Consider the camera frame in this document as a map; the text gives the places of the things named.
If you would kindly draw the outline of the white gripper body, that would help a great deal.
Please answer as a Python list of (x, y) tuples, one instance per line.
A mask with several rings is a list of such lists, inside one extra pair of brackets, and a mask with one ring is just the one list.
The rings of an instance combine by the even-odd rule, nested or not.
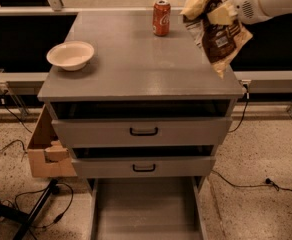
[(270, 0), (233, 0), (239, 20), (244, 24), (255, 24), (271, 19), (268, 13)]

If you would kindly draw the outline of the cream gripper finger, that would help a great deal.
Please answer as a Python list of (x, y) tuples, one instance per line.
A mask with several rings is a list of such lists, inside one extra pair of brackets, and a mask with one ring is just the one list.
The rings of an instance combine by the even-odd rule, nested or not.
[(214, 25), (232, 25), (237, 19), (237, 10), (232, 3), (225, 2), (207, 14), (207, 18)]

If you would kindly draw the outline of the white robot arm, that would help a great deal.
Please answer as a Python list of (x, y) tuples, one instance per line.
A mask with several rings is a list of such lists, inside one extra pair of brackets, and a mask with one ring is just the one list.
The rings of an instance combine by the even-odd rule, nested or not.
[(292, 14), (292, 0), (226, 0), (207, 14), (211, 24), (231, 25), (235, 20), (248, 25)]

